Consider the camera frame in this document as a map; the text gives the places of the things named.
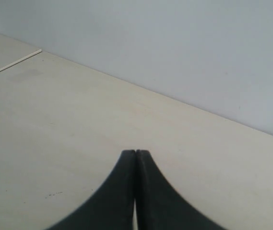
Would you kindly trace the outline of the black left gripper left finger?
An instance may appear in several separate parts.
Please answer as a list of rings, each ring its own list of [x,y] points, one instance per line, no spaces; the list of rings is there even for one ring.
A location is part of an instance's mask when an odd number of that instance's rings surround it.
[[[91,197],[50,230],[132,230],[136,153],[124,150]]]

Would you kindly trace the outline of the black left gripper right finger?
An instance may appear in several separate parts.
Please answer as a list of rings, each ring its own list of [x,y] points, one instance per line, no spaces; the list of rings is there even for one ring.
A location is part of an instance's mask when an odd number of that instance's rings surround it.
[[[172,187],[147,150],[136,151],[135,202],[140,230],[223,229]]]

